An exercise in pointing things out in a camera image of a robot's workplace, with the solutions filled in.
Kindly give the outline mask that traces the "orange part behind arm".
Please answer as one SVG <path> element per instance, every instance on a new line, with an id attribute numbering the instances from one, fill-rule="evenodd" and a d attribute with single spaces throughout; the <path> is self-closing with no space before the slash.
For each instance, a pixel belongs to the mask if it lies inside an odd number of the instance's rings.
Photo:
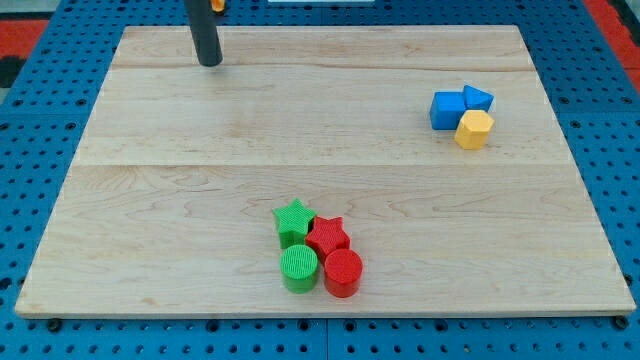
<path id="1" fill-rule="evenodd" d="M 212 10 L 217 14 L 223 13 L 226 9 L 226 0 L 210 0 L 210 3 Z"/>

